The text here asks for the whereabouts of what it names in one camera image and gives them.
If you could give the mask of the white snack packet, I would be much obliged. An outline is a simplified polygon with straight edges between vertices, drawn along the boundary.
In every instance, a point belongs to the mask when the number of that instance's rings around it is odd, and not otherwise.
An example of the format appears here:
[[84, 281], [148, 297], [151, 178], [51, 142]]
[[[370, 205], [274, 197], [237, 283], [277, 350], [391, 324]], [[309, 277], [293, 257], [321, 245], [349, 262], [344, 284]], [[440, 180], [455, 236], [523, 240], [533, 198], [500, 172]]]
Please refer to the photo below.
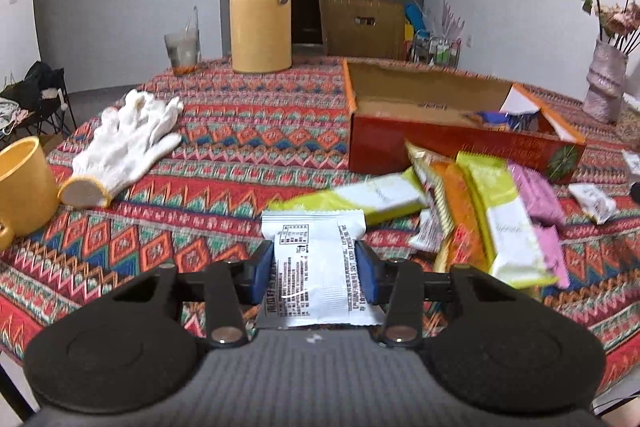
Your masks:
[[597, 185], [572, 183], [568, 191], [577, 200], [582, 211], [596, 224], [604, 225], [617, 212], [614, 199], [606, 195]]
[[383, 311], [367, 303], [358, 275], [365, 231], [361, 210], [264, 212], [262, 236], [274, 251], [256, 327], [380, 325]]

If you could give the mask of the orange snack bar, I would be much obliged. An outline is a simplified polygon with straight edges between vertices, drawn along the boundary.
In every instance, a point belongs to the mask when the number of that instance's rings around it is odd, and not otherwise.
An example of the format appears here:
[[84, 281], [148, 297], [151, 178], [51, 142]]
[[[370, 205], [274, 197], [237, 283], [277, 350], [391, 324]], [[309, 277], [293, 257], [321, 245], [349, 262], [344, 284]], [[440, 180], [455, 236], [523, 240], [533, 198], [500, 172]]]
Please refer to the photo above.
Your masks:
[[425, 197], [419, 230], [409, 239], [409, 246], [434, 255], [436, 272], [448, 272], [453, 265], [472, 265], [487, 272], [480, 221], [462, 170], [452, 159], [431, 150], [409, 142], [406, 149]]

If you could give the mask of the green white snack bar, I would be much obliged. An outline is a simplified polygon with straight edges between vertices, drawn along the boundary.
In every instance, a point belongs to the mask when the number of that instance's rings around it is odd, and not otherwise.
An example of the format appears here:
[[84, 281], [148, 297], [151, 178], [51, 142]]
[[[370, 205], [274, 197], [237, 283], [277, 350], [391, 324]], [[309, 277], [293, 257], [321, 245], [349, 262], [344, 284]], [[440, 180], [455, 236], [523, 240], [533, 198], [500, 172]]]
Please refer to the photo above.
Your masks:
[[489, 234], [489, 274], [518, 289], [553, 285], [532, 220], [502, 158], [459, 152], [458, 166], [480, 199], [478, 214]]

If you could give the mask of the orange cardboard box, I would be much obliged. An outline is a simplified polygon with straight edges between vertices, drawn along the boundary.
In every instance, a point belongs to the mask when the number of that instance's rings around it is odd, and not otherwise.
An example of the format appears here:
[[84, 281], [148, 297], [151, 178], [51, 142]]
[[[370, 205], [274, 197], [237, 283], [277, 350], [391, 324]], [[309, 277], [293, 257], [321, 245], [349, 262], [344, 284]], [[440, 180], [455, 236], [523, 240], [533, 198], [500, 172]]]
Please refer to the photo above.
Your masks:
[[454, 157], [510, 159], [552, 182], [570, 181], [585, 137], [517, 82], [401, 62], [343, 62], [349, 113], [348, 168], [392, 173], [407, 144]]

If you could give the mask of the pink snack packet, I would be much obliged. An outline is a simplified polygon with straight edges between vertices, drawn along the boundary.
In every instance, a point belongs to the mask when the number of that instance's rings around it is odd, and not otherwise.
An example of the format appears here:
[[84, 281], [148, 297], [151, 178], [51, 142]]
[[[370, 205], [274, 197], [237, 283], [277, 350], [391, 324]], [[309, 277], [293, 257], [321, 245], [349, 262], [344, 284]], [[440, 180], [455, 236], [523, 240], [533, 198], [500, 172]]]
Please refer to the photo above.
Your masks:
[[515, 162], [509, 162], [518, 195], [524, 202], [528, 217], [532, 220], [538, 244], [544, 255], [544, 263], [558, 279], [555, 286], [567, 289], [570, 286], [564, 254], [559, 238], [565, 215], [551, 184], [541, 174]]

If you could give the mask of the white work glove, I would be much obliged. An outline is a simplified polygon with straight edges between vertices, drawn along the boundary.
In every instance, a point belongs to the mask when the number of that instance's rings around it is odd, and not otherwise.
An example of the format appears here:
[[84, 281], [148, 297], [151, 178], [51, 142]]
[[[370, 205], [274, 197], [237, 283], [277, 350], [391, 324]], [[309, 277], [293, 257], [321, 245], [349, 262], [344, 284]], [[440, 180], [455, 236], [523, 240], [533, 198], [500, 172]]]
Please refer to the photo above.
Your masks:
[[150, 92], [129, 91], [124, 105], [104, 109], [89, 145], [72, 161], [58, 199], [73, 208], [106, 208], [181, 143], [174, 128], [184, 109]]

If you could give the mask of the drinking glass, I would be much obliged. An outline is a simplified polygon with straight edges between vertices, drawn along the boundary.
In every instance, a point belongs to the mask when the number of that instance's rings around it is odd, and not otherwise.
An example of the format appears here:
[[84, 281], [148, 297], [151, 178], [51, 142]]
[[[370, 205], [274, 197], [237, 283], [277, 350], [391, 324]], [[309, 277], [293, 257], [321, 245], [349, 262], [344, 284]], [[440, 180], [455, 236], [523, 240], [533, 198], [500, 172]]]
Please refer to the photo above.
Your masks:
[[180, 31], [166, 35], [164, 43], [175, 76], [196, 72], [201, 62], [200, 21], [196, 6], [193, 7], [186, 26]]

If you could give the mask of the wooden chair back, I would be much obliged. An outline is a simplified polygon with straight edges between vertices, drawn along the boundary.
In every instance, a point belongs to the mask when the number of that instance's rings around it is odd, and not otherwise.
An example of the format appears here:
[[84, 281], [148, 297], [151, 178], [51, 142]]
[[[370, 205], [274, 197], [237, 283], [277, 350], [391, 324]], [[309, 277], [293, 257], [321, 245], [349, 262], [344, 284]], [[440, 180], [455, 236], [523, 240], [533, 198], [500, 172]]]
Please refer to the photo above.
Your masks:
[[384, 0], [319, 0], [323, 49], [342, 57], [406, 57], [405, 11]]

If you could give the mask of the yellow mug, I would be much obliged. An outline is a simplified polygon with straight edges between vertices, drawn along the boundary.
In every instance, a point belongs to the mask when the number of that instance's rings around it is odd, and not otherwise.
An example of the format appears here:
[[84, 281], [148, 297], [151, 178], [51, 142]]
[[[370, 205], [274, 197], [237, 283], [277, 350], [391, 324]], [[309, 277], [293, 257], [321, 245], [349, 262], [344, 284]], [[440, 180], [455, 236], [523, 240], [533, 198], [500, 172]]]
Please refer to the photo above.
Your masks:
[[58, 184], [36, 136], [1, 151], [1, 249], [46, 225], [58, 209]]

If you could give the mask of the yellow thermos jug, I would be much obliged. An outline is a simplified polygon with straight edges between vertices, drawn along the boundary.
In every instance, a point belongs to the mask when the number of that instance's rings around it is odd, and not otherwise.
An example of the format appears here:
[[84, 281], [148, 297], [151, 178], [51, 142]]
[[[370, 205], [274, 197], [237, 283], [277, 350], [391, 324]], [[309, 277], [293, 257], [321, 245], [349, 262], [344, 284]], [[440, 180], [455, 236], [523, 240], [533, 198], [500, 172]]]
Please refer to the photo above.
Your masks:
[[241, 74], [292, 66], [291, 0], [230, 0], [231, 62]]

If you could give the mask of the black folding chair with clothes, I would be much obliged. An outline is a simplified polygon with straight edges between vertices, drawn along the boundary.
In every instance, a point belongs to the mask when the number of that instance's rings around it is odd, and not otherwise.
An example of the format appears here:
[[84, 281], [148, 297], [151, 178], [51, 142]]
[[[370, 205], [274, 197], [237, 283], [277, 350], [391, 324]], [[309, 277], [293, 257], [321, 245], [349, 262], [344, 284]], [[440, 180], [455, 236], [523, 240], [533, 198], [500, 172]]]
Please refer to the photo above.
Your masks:
[[65, 69], [37, 61], [23, 80], [1, 91], [1, 144], [26, 135], [70, 136], [77, 129], [65, 81]]

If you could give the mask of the pink textured vase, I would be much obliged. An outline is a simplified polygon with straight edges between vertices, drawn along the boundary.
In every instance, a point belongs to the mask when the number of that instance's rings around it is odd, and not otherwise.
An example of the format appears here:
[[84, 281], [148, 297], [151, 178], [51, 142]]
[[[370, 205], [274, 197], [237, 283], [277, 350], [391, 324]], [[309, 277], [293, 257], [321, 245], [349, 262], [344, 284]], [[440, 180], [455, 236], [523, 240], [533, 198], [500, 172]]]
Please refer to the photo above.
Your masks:
[[597, 121], [611, 124], [620, 115], [628, 56], [598, 39], [587, 72], [588, 91], [582, 110]]

